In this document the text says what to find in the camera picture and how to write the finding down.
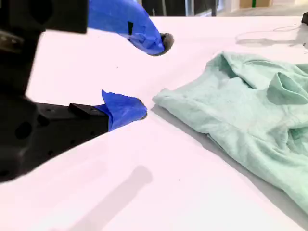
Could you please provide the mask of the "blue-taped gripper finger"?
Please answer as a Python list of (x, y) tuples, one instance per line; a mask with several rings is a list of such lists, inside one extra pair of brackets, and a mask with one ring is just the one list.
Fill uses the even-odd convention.
[(102, 91), (103, 104), (38, 103), (36, 160), (49, 160), (65, 151), (147, 116), (135, 97)]
[(151, 56), (168, 52), (174, 38), (160, 33), (146, 10), (134, 0), (90, 0), (88, 27), (117, 33)]

